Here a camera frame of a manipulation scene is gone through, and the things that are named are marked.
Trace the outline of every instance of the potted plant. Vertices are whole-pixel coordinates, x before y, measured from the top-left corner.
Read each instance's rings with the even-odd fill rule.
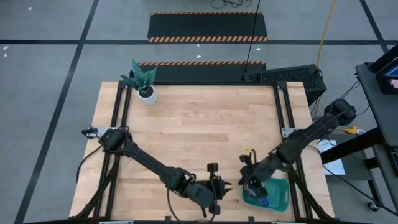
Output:
[[[132,71],[130,71],[132,77],[121,75],[128,85],[137,90],[138,97],[145,105],[152,105],[157,99],[155,88],[152,85],[156,77],[156,68],[144,73],[137,62],[133,60]]]

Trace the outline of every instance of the black metal frame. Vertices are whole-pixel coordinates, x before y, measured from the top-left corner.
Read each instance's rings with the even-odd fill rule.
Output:
[[[277,115],[278,115],[278,121],[279,121],[279,129],[280,129],[280,135],[282,140],[285,138],[282,135],[282,128],[285,127],[284,123],[284,116],[282,113],[282,105],[280,103],[280,97],[279,97],[279,91],[278,89],[281,88],[282,92],[284,94],[284,101],[285,101],[285,106],[286,106],[286,112],[287,112],[287,119],[289,121],[289,126],[291,128],[294,128],[294,119],[293,119],[293,112],[292,108],[290,105],[290,100],[289,100],[289,94],[287,92],[287,85],[286,82],[267,82],[267,83],[248,83],[248,82],[155,82],[155,85],[265,85],[265,86],[272,86],[274,89],[274,96],[275,96],[275,105],[277,109]],[[116,101],[114,105],[114,110],[113,110],[113,115],[112,115],[112,122],[111,126],[116,126],[116,118],[118,117],[118,110],[119,110],[119,105],[121,101],[121,95],[122,95],[122,90],[125,87],[124,82],[119,82],[118,85],[118,92],[116,93]],[[123,115],[122,115],[122,121],[121,121],[121,126],[126,125],[127,121],[127,112],[129,109],[129,102],[130,102],[130,95],[131,95],[131,87],[127,88],[127,93],[126,93],[126,100],[124,102],[124,109],[123,109]],[[119,157],[115,158],[115,161],[117,164],[119,164]],[[105,155],[104,157],[104,162],[103,162],[103,167],[101,170],[101,180],[100,184],[103,183],[104,178],[106,177],[106,173],[108,171],[108,166],[109,166],[109,155]],[[301,158],[298,159],[297,163],[297,172],[303,183],[305,183],[305,176],[304,176],[304,171],[303,171],[303,165]],[[109,188],[109,197],[108,201],[106,204],[106,214],[105,217],[110,219],[111,218],[111,212],[112,212],[112,207],[113,207],[113,199],[114,199],[114,194],[116,191],[116,180],[117,180],[117,173],[115,175],[115,178],[112,180],[110,188]],[[299,206],[299,201],[297,198],[297,192],[296,192],[296,187],[295,187],[295,182],[293,181],[293,178],[289,175],[289,185],[290,185],[290,194],[291,194],[291,199],[292,199],[292,205],[293,205],[293,210],[294,210],[294,216],[295,220],[298,220],[301,218],[300,215],[300,206]],[[312,210],[310,208],[309,203],[307,200],[304,198],[304,205],[305,205],[305,212],[307,218],[313,218],[312,216]],[[100,208],[101,208],[101,200],[98,201],[96,207],[95,207],[95,212],[93,214],[94,217],[98,217],[100,214]],[[248,217],[248,220],[251,220],[252,222],[250,223],[272,223],[272,222],[255,222],[254,217]],[[165,223],[167,221],[134,221],[134,223]],[[228,222],[228,223],[236,223],[236,224],[243,224],[247,222]]]

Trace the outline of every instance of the black table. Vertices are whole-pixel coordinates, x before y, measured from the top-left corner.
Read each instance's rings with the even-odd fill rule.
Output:
[[[376,74],[368,69],[368,65],[357,65],[355,69],[378,127],[321,153],[321,158],[326,164],[372,147],[375,157],[366,159],[365,165],[368,169],[380,168],[398,211],[398,178],[390,153],[391,147],[398,147],[398,95],[383,95],[376,81]],[[371,187],[371,191],[374,199],[380,202],[377,190]]]

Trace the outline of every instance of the orange and black hazard stripe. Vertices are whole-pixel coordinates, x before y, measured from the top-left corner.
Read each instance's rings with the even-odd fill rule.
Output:
[[[267,39],[264,16],[255,12],[154,12],[147,36],[151,43],[247,43]]]
[[[214,61],[214,62],[139,62],[140,66],[172,66],[172,65],[245,65],[246,61]],[[248,61],[248,65],[265,65],[264,61]]]
[[[204,37],[150,37],[148,42],[201,42],[201,43],[214,43],[214,42],[262,42],[268,40],[265,36],[204,36]]]

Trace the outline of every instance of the cart wheel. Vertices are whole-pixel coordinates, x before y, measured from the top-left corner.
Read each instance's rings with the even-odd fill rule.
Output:
[[[379,210],[379,207],[376,206],[374,202],[369,202],[368,203],[368,208],[374,212],[377,212]]]

